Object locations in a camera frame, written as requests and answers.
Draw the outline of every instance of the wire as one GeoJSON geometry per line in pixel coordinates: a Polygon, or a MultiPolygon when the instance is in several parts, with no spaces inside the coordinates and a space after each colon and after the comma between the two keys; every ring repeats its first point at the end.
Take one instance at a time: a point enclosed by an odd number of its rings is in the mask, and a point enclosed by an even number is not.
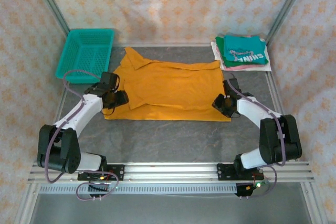
{"type": "Polygon", "coordinates": [[[93,179],[93,181],[96,181],[96,180],[101,181],[100,177],[101,177],[101,175],[98,175],[98,174],[96,174],[96,176],[94,174],[91,175],[91,178],[93,179]]]}
{"type": "Polygon", "coordinates": [[[253,177],[254,177],[254,178],[253,178],[253,183],[252,183],[252,185],[254,186],[254,185],[255,185],[254,183],[255,183],[255,181],[256,181],[256,174],[255,174],[255,173],[253,173],[253,177]]]}
{"type": "MultiPolygon", "coordinates": [[[[106,177],[106,182],[109,180],[109,177],[110,177],[110,174],[109,175],[107,175],[107,176],[105,176],[106,177]]],[[[106,186],[108,186],[108,184],[103,184],[103,183],[95,183],[96,185],[106,185],[106,186]]],[[[104,192],[108,192],[108,190],[107,189],[101,189],[101,188],[98,188],[98,187],[95,187],[95,186],[93,186],[93,185],[89,185],[89,187],[91,188],[91,189],[94,189],[94,190],[97,190],[97,191],[104,191],[104,192]]]]}
{"type": "MultiPolygon", "coordinates": [[[[119,184],[119,178],[118,178],[118,176],[116,175],[116,174],[114,174],[114,173],[111,173],[111,172],[102,172],[102,171],[99,171],[99,170],[83,170],[83,172],[84,173],[94,173],[94,174],[96,174],[96,173],[98,173],[98,174],[108,174],[108,175],[110,175],[110,176],[113,176],[113,177],[115,177],[116,178],[116,184],[114,185],[114,187],[111,189],[111,190],[109,190],[106,194],[104,194],[104,195],[100,195],[99,196],[99,200],[102,200],[102,199],[104,199],[105,197],[107,197],[108,195],[110,195],[112,192],[114,192],[114,190],[116,189],[116,187],[118,186],[118,184],[119,184]]],[[[81,187],[81,186],[83,186],[83,185],[91,185],[91,186],[97,186],[97,185],[101,185],[101,186],[104,186],[104,185],[108,185],[108,184],[106,184],[106,183],[91,183],[91,182],[84,182],[84,183],[82,183],[82,184],[80,184],[77,188],[76,188],[76,197],[77,197],[77,199],[79,199],[79,200],[81,200],[81,201],[90,201],[90,200],[95,200],[96,199],[96,197],[93,197],[93,198],[82,198],[82,197],[80,197],[79,196],[79,194],[78,194],[78,191],[79,191],[79,188],[81,187]]]]}
{"type": "Polygon", "coordinates": [[[263,167],[269,167],[271,168],[273,171],[274,171],[274,182],[273,182],[273,185],[271,187],[269,187],[266,192],[264,192],[263,194],[260,194],[260,195],[253,195],[253,196],[250,196],[250,197],[253,197],[253,198],[256,198],[256,197],[261,197],[261,196],[265,196],[266,194],[269,194],[276,186],[277,184],[277,181],[278,181],[278,174],[277,174],[277,171],[275,170],[275,168],[272,166],[272,165],[265,165],[263,167]]]}
{"type": "MultiPolygon", "coordinates": [[[[258,101],[254,101],[248,97],[246,97],[245,95],[243,95],[242,93],[240,93],[238,90],[236,90],[233,85],[231,84],[230,80],[227,79],[227,83],[229,84],[230,88],[235,91],[238,95],[240,95],[242,98],[246,99],[247,101],[251,102],[251,103],[254,103],[255,105],[259,106],[260,108],[262,108],[266,113],[268,113],[270,116],[272,116],[272,118],[274,119],[274,121],[276,122],[277,124],[277,128],[278,128],[278,132],[279,132],[279,135],[280,135],[280,144],[281,144],[281,154],[282,154],[282,163],[279,164],[279,163],[276,163],[277,165],[279,166],[284,166],[285,163],[286,163],[286,150],[285,150],[285,140],[284,140],[284,136],[282,134],[282,129],[281,129],[281,125],[280,125],[280,122],[278,120],[278,118],[272,113],[269,111],[269,109],[264,106],[263,104],[261,104],[260,102],[258,101]]],[[[277,174],[277,171],[275,170],[275,168],[272,166],[272,165],[264,165],[264,166],[261,166],[260,168],[264,168],[264,167],[269,167],[271,168],[273,171],[274,171],[274,175],[275,175],[275,179],[274,179],[274,183],[273,185],[266,191],[264,192],[263,194],[261,195],[256,195],[256,196],[251,196],[251,197],[260,197],[260,196],[264,196],[268,193],[270,193],[276,186],[277,184],[277,180],[278,180],[278,174],[277,174]]]]}
{"type": "Polygon", "coordinates": [[[274,121],[276,122],[277,124],[277,128],[278,128],[278,131],[279,131],[279,134],[280,134],[280,144],[281,144],[281,154],[282,154],[282,163],[281,164],[278,164],[280,166],[284,166],[285,163],[286,163],[286,150],[285,150],[285,140],[284,140],[284,136],[282,134],[282,129],[281,129],[281,125],[280,125],[280,122],[278,120],[278,118],[266,107],[264,106],[263,104],[261,104],[260,102],[258,101],[254,101],[248,97],[246,97],[245,95],[243,95],[242,93],[240,93],[238,90],[236,90],[233,85],[231,84],[230,80],[227,79],[227,83],[229,84],[230,88],[235,91],[238,95],[240,95],[242,98],[246,99],[247,101],[251,102],[251,103],[254,103],[255,105],[257,105],[258,107],[262,108],[262,110],[264,110],[266,113],[268,113],[270,116],[272,116],[272,118],[274,119],[274,121]]]}
{"type": "Polygon", "coordinates": [[[50,180],[49,178],[49,173],[48,173],[48,168],[49,168],[49,158],[50,158],[50,151],[51,151],[51,148],[52,148],[52,145],[54,144],[54,141],[58,135],[58,133],[61,131],[61,129],[72,119],[74,118],[74,116],[76,116],[80,111],[81,109],[84,107],[85,105],[85,99],[84,99],[84,96],[78,92],[76,92],[75,90],[71,89],[69,87],[69,85],[67,85],[67,80],[66,80],[66,77],[67,75],[69,75],[70,73],[73,73],[73,72],[83,72],[83,73],[86,73],[86,74],[89,74],[95,78],[97,78],[98,80],[100,79],[98,76],[96,76],[95,74],[93,73],[90,73],[88,71],[85,71],[85,70],[82,70],[82,69],[73,69],[73,70],[69,70],[68,72],[66,72],[63,76],[63,85],[64,87],[71,93],[75,94],[76,96],[78,96],[80,98],[80,100],[82,101],[81,105],[78,107],[78,109],[73,113],[71,114],[68,118],[65,119],[64,122],[61,123],[61,125],[55,130],[54,134],[52,135],[51,139],[50,139],[50,142],[49,142],[49,145],[47,147],[47,152],[46,152],[46,158],[45,158],[45,163],[44,163],[44,173],[45,173],[45,177],[46,177],[46,180],[48,181],[48,183],[50,184],[53,184],[55,183],[57,180],[59,180],[59,178],[64,174],[64,173],[60,173],[54,180],[50,180]]]}

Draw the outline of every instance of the robotic arm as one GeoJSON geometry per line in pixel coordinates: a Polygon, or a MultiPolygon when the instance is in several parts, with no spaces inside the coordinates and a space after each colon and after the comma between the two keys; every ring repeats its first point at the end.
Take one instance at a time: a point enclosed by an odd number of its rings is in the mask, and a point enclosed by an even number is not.
{"type": "Polygon", "coordinates": [[[74,173],[77,170],[106,170],[107,162],[104,156],[80,152],[78,137],[93,116],[102,109],[114,109],[128,103],[126,92],[117,91],[118,86],[117,74],[103,72],[100,82],[89,87],[83,99],[66,116],[54,125],[44,125],[39,132],[38,166],[45,166],[50,140],[56,130],[63,125],[54,141],[54,143],[61,142],[61,145],[56,146],[53,143],[48,168],[63,173],[74,173]]]}
{"type": "MultiPolygon", "coordinates": [[[[54,125],[44,125],[40,129],[38,166],[45,167],[47,148],[51,144],[51,139],[55,137],[55,132],[59,131],[54,143],[61,142],[61,145],[56,146],[52,143],[48,168],[63,173],[74,173],[77,170],[106,171],[106,157],[81,153],[78,137],[92,117],[102,109],[114,109],[128,103],[126,92],[117,92],[118,80],[119,77],[116,74],[104,72],[100,82],[85,91],[83,100],[68,115],[54,125]]],[[[213,107],[227,117],[231,117],[233,113],[240,113],[260,128],[259,147],[236,156],[234,168],[237,174],[255,167],[281,162],[283,148],[286,160],[296,159],[302,155],[299,133],[292,115],[281,115],[266,108],[258,103],[250,93],[239,95],[237,91],[241,94],[241,90],[235,78],[230,79],[229,82],[224,81],[224,90],[226,95],[220,94],[214,101],[213,107]],[[284,146],[280,144],[279,129],[274,116],[280,122],[281,131],[284,134],[284,146]]]]}
{"type": "Polygon", "coordinates": [[[234,113],[242,114],[260,129],[259,147],[236,156],[234,160],[236,173],[283,161],[283,149],[286,161],[301,157],[299,133],[292,115],[281,115],[260,104],[250,93],[242,94],[236,78],[224,81],[224,91],[226,95],[220,94],[213,107],[227,117],[231,117],[234,113]],[[280,131],[284,146],[281,146],[280,131]]]}

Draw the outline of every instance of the teal plastic basket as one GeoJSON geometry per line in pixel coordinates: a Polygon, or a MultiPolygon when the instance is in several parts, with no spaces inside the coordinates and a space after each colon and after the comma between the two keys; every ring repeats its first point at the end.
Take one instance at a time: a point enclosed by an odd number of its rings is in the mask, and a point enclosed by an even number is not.
{"type": "MultiPolygon", "coordinates": [[[[56,77],[62,79],[71,69],[82,69],[99,78],[109,68],[114,31],[112,29],[71,30],[59,60],[56,77]]],[[[99,80],[81,72],[67,76],[70,83],[96,83],[99,80]]]]}

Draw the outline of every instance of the white cloth wall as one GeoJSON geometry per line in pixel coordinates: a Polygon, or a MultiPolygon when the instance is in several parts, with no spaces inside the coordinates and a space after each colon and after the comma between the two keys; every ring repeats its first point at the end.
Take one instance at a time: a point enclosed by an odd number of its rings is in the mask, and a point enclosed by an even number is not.
{"type": "Polygon", "coordinates": [[[0,0],[0,223],[13,223],[36,160],[39,128],[62,91],[65,36],[43,0],[0,0]]]}
{"type": "Polygon", "coordinates": [[[209,43],[267,34],[285,0],[56,0],[70,29],[105,27],[127,44],[209,43]]]}
{"type": "Polygon", "coordinates": [[[303,158],[336,222],[336,0],[296,0],[269,49],[285,111],[298,122],[303,158]]]}

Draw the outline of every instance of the gray table surface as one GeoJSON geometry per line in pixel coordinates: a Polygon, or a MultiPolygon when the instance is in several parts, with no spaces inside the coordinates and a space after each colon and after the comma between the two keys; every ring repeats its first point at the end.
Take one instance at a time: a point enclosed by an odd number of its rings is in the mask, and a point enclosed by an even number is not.
{"type": "MultiPolygon", "coordinates": [[[[144,58],[199,63],[212,62],[211,47],[137,47],[144,58]]],[[[125,51],[114,47],[109,71],[120,64],[125,51]]],[[[243,92],[274,109],[264,72],[235,72],[243,92]]],[[[89,85],[73,84],[84,92],[89,85]]],[[[79,101],[67,93],[61,116],[79,101]]],[[[259,144],[259,129],[241,116],[231,122],[105,120],[95,115],[79,136],[82,152],[107,157],[108,162],[231,162],[239,153],[259,144]]]]}

